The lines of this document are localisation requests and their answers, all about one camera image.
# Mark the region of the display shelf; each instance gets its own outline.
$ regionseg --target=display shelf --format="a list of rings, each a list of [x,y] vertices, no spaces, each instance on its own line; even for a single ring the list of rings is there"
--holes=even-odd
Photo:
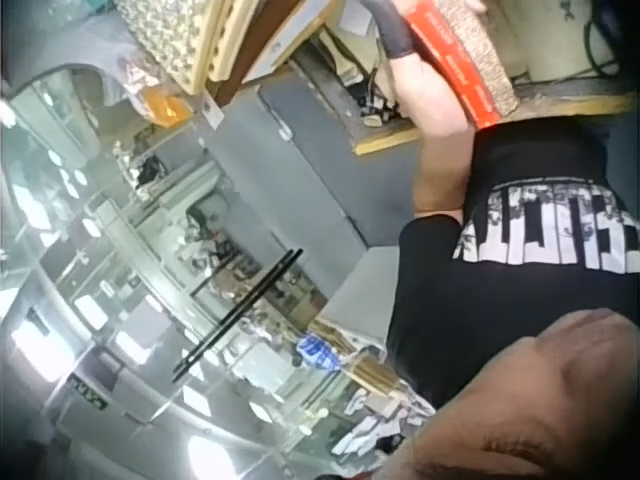
[[[305,44],[293,55],[292,69],[307,83],[322,105],[344,125],[353,151],[366,155],[417,140],[420,135],[407,119],[382,127],[367,127],[360,107],[339,82],[313,47]],[[600,78],[577,78],[548,83],[527,83],[515,87],[519,108],[505,118],[513,122],[530,118],[614,115],[638,106],[637,91],[630,82]]]

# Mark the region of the hand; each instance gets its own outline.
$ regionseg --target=hand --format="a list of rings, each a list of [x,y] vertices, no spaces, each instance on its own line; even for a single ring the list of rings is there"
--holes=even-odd
[[[473,127],[458,97],[442,75],[415,52],[409,27],[399,15],[417,1],[363,1],[378,24],[398,102],[425,138],[448,138],[469,132]],[[465,0],[465,3],[476,14],[486,12],[481,0]]]

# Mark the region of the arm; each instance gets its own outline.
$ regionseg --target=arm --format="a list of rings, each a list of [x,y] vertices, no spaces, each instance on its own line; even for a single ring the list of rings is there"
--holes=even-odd
[[[425,138],[413,184],[417,218],[448,215],[462,224],[475,132]]]
[[[486,10],[480,0],[466,2],[475,13]],[[444,214],[462,223],[475,132],[456,93],[413,47],[410,28],[399,12],[415,0],[363,3],[378,25],[398,101],[424,139],[413,191],[416,216]]]

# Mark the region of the man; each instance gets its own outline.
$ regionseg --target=man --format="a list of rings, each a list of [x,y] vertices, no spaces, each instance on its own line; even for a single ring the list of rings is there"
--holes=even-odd
[[[372,478],[639,478],[640,225],[604,146],[570,119],[474,132],[397,12],[374,14],[424,143],[389,356],[438,412]]]

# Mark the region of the white graphic print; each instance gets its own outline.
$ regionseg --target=white graphic print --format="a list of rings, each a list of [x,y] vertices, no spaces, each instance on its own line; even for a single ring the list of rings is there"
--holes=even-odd
[[[508,265],[581,263],[593,270],[640,273],[640,223],[621,211],[604,187],[553,179],[505,185],[489,195],[486,225],[477,222],[476,217],[463,229],[454,258]]]

